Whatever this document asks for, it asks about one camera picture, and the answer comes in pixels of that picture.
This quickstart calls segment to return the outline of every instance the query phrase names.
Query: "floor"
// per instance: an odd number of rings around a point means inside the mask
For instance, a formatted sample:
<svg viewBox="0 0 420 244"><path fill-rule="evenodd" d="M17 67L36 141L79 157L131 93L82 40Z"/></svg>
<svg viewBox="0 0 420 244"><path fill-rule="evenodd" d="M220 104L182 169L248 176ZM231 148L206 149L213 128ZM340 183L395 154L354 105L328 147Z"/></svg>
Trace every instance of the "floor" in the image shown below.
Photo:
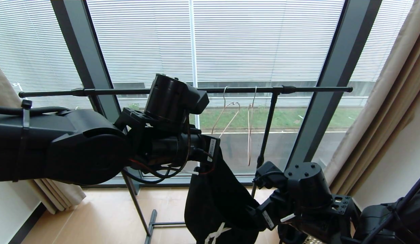
<svg viewBox="0 0 420 244"><path fill-rule="evenodd" d="M22 244L112 244L144 243L145 231L126 189L88 189L87 197L74 210L44 213ZM262 203L272 190L257 190ZM157 210L157 222L184 221L187 188L144 188L137 198L145 220ZM256 243L277 244L275 230L260 232ZM185 227L155 228L152 244L195 244Z"/></svg>

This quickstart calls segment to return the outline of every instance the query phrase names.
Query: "white wall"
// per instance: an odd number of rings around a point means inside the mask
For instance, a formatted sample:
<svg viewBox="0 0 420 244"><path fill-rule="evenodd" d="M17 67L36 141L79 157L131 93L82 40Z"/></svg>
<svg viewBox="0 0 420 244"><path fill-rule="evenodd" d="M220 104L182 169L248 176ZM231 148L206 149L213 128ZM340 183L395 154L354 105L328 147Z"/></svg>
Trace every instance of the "white wall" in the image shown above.
<svg viewBox="0 0 420 244"><path fill-rule="evenodd" d="M40 203L26 182L0 182L0 244L7 244Z"/></svg>
<svg viewBox="0 0 420 244"><path fill-rule="evenodd" d="M353 196L361 209L394 202L420 178L420 104L366 182Z"/></svg>

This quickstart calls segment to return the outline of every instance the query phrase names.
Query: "beige curtain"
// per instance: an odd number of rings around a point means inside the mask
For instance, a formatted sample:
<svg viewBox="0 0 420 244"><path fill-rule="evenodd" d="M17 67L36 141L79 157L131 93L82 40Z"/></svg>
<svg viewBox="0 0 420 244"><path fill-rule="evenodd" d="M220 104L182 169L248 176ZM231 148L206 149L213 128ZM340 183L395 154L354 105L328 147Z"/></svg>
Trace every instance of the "beige curtain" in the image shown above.
<svg viewBox="0 0 420 244"><path fill-rule="evenodd" d="M7 107L20 107L21 101L14 92L10 82L0 69L0 105ZM49 179L38 179L26 181L35 191L41 202L52 214L58 210L67 210L70 207L79 204L85 193L82 188L73 185L57 182Z"/></svg>
<svg viewBox="0 0 420 244"><path fill-rule="evenodd" d="M420 0L415 1L376 85L325 169L332 193L352 195L410 122L420 96Z"/></svg>

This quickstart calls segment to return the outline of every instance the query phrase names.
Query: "black fabric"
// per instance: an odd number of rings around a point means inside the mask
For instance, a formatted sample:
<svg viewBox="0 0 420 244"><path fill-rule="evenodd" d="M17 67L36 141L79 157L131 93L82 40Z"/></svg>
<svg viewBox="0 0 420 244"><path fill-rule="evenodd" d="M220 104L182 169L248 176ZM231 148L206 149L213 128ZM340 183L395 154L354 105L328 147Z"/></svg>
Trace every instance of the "black fabric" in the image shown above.
<svg viewBox="0 0 420 244"><path fill-rule="evenodd" d="M216 162L211 173L193 175L190 180L184 211L186 227L197 244L203 244L222 223L231 229L216 238L217 244L253 244L261 230L249 216L247 206L256 208L259 203L238 182L222 154ZM215 243L214 238L208 243Z"/></svg>

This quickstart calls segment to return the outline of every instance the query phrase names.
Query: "road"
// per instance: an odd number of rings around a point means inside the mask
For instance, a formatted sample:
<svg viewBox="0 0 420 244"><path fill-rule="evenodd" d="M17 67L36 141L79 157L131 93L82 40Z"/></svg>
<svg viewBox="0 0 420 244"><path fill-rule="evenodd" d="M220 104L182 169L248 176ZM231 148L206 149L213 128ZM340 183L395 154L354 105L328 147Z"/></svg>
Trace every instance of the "road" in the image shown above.
<svg viewBox="0 0 420 244"><path fill-rule="evenodd" d="M318 159L327 164L341 140L345 132L330 132L325 133L323 139L317 149L313 158L313 162ZM272 133L269 135L267 141L266 153L264 154L264 161L272 161L276 166L284 169L290 152L292 151L294 142L297 137L295 133ZM229 165L230 169L235 174L253 174L255 173L256 161L261 149L263 134L252 134L252 159L248 167L247 163L247 134L224 134L221 137L221 148L224 159ZM196 165L189 162L186 170L193 170Z"/></svg>

